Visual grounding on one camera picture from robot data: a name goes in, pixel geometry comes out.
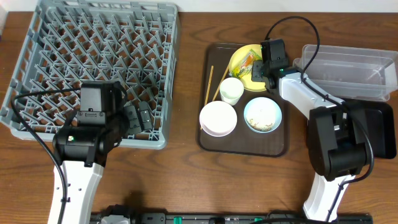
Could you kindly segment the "rice food scraps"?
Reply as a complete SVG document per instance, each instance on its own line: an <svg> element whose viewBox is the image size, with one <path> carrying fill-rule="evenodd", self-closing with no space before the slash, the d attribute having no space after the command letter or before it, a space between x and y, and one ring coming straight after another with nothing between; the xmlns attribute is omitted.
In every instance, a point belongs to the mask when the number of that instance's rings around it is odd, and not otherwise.
<svg viewBox="0 0 398 224"><path fill-rule="evenodd" d="M249 125L261 132L270 131L275 124L275 119L271 117L253 117L248 119Z"/></svg>

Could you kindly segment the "light blue bowl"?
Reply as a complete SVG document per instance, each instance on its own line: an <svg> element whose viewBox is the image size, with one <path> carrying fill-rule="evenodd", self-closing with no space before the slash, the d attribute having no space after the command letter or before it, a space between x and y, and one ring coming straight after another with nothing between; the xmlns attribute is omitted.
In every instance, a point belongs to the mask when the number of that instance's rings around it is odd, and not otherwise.
<svg viewBox="0 0 398 224"><path fill-rule="evenodd" d="M271 117L275 119L274 127L270 131L261 132L253 129L248 122L253 117ZM282 110L280 106L272 99L266 97L257 97L249 101L244 108L244 120L247 126L255 133L270 133L275 131L282 122Z"/></svg>

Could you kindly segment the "white cup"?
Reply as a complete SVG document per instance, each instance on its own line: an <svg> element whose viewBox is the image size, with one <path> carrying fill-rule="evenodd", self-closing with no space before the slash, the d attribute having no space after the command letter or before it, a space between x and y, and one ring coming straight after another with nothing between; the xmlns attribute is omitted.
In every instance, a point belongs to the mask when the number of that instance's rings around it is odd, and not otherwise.
<svg viewBox="0 0 398 224"><path fill-rule="evenodd" d="M230 77L221 82L221 100L234 106L244 93L244 85L240 79Z"/></svg>

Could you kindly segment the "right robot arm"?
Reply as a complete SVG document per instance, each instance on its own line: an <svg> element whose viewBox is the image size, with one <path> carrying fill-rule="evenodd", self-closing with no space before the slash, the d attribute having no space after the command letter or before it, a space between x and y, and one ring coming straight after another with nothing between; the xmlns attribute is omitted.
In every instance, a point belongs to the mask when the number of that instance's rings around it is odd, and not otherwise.
<svg viewBox="0 0 398 224"><path fill-rule="evenodd" d="M294 105L307 119L307 147L315 178L303 205L310 220L332 222L349 184L365 179L374 166L364 109L329 95L305 71L291 67L282 39L261 42L252 80Z"/></svg>

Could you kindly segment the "green orange snack wrapper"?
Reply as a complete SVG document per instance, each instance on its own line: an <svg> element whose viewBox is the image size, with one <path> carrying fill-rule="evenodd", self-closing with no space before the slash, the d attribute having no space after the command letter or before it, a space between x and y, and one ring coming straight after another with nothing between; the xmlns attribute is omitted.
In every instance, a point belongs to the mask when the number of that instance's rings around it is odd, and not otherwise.
<svg viewBox="0 0 398 224"><path fill-rule="evenodd" d="M229 69L232 77L242 78L251 73L254 61L261 60L262 57L257 54L253 49L243 53L237 53L232 58Z"/></svg>

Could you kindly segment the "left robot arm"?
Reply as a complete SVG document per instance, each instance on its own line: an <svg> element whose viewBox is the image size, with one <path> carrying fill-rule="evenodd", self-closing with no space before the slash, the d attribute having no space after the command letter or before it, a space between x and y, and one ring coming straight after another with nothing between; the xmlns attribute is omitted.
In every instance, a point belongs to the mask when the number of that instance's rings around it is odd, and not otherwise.
<svg viewBox="0 0 398 224"><path fill-rule="evenodd" d="M85 81L80 108L53 137L56 166L49 223L89 223L108 153L123 138L144 130L143 114L127 104L119 81Z"/></svg>

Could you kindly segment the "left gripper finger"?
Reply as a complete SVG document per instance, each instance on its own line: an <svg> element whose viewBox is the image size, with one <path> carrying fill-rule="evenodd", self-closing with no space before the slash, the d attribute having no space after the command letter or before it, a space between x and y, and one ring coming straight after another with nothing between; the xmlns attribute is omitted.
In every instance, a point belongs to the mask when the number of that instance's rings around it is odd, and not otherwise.
<svg viewBox="0 0 398 224"><path fill-rule="evenodd" d="M127 134L132 136L135 134L140 133L141 131L141 124L139 122L139 118L137 115L137 110L134 105L125 106L124 107L124 114L129 120L129 127L127 129Z"/></svg>
<svg viewBox="0 0 398 224"><path fill-rule="evenodd" d="M153 122L151 118L151 110L149 104L145 101L140 101L139 106L139 116L141 119L141 128L143 131L147 131L153 128Z"/></svg>

